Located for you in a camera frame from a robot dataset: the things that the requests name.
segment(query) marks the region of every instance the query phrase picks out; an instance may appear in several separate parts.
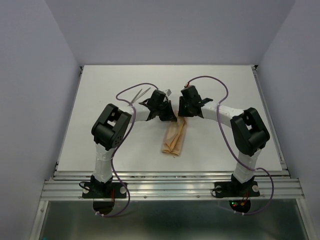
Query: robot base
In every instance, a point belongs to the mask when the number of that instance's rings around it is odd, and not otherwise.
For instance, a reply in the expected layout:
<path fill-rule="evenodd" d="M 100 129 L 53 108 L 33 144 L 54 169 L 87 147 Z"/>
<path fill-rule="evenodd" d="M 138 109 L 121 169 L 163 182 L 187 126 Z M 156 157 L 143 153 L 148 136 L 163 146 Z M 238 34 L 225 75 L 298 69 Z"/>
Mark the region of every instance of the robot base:
<path fill-rule="evenodd" d="M 83 185 L 85 188 L 91 189 L 88 193 L 82 192 L 83 199 L 111 199 L 112 191 L 114 190 L 115 199 L 125 199 L 127 197 L 127 191 L 121 193 L 121 188 L 124 189 L 124 186 L 120 182 L 111 182 L 108 185 L 108 191 L 102 192 L 99 190 L 94 190 L 92 188 L 91 182 L 85 182 Z"/>
<path fill-rule="evenodd" d="M 235 184 L 233 180 L 217 181 L 214 183 L 214 190 L 211 194 L 215 198 L 222 199 L 243 197 L 247 193 L 251 198 L 260 196 L 258 183 L 253 179 L 240 185 Z"/>

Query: black mounting bracket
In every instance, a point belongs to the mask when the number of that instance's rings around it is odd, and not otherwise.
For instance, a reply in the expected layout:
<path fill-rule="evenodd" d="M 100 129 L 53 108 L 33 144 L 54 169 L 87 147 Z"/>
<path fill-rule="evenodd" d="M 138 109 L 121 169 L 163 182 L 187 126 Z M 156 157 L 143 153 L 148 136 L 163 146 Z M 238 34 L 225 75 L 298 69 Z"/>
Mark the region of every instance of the black mounting bracket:
<path fill-rule="evenodd" d="M 121 111 L 111 103 L 108 104 L 92 127 L 94 142 L 104 146 L 107 151 L 117 147 L 125 136 L 130 119 L 131 114 Z"/>
<path fill-rule="evenodd" d="M 121 193 L 123 185 L 120 182 L 112 182 L 113 178 L 110 178 L 106 183 L 99 182 L 91 175 L 90 181 L 84 182 L 83 187 L 88 191 L 82 191 L 83 199 L 111 199 L 112 192 L 114 190 L 115 199 L 125 199 L 127 192 Z"/>
<path fill-rule="evenodd" d="M 147 121 L 154 119 L 156 116 L 159 116 L 159 119 L 163 122 L 177 121 L 177 117 L 172 109 L 171 101 L 163 91 L 154 90 L 150 98 L 140 102 L 139 104 L 150 110 Z"/>
<path fill-rule="evenodd" d="M 259 197 L 258 183 L 254 181 L 254 179 L 255 177 L 253 176 L 249 181 L 240 183 L 234 175 L 232 175 L 231 181 L 215 182 L 212 195 L 218 199 L 243 197 L 247 193 L 249 193 L 251 198 Z"/>
<path fill-rule="evenodd" d="M 258 111 L 250 107 L 231 120 L 234 142 L 239 151 L 252 157 L 258 149 L 263 149 L 270 134 Z"/>
<path fill-rule="evenodd" d="M 201 99 L 195 86 L 190 85 L 181 90 L 182 96 L 179 98 L 179 113 L 180 117 L 195 117 L 204 118 L 201 107 L 206 103 L 213 101 L 211 98 Z"/>

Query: white wall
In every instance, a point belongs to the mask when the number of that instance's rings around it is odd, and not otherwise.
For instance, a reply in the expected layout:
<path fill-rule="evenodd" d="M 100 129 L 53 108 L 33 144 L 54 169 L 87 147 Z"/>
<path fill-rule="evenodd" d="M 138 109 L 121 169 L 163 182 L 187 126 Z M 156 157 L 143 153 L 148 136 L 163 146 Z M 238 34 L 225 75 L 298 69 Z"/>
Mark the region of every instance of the white wall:
<path fill-rule="evenodd" d="M 258 64 L 294 0 L 46 0 L 84 64 Z"/>
<path fill-rule="evenodd" d="M 258 74 L 294 177 L 320 231 L 320 1 L 297 0 Z"/>
<path fill-rule="evenodd" d="M 79 65 L 44 0 L 0 1 L 0 239 L 29 238 Z"/>

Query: beige fabric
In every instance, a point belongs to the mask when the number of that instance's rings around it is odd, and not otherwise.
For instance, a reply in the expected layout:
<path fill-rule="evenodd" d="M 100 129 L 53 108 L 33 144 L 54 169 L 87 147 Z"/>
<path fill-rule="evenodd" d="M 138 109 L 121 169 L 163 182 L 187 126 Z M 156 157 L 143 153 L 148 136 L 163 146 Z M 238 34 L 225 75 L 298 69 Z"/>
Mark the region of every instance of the beige fabric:
<path fill-rule="evenodd" d="M 179 156 L 184 143 L 187 121 L 182 116 L 177 116 L 177 121 L 170 123 L 163 139 L 162 152 Z"/>

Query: robotic arm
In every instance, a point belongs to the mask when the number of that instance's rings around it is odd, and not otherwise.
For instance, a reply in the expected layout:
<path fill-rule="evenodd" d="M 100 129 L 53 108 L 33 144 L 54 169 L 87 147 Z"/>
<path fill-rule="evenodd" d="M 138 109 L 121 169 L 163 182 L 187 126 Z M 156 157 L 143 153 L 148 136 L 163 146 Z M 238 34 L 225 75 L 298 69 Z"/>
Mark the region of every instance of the robotic arm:
<path fill-rule="evenodd" d="M 219 106 L 210 98 L 201 99 L 195 86 L 185 87 L 179 99 L 181 117 L 199 116 L 204 119 L 219 121 L 232 129 L 235 145 L 239 153 L 236 168 L 231 181 L 215 183 L 215 197 L 240 197 L 248 193 L 251 197 L 260 195 L 257 182 L 254 181 L 254 169 L 261 149 L 266 146 L 270 134 L 258 111 Z"/>
<path fill-rule="evenodd" d="M 149 121 L 159 116 L 161 121 L 177 121 L 173 112 L 171 101 L 168 96 L 170 90 L 155 90 L 151 98 L 134 104 L 135 122 Z M 90 182 L 85 182 L 84 189 L 89 192 L 83 194 L 84 198 L 108 198 L 110 190 L 121 187 L 120 184 L 113 184 L 111 160 L 116 148 L 125 137 L 128 125 L 133 121 L 134 110 L 131 106 L 118 108 L 108 104 L 95 124 L 91 133 L 96 147 L 95 168 L 90 177 Z"/>

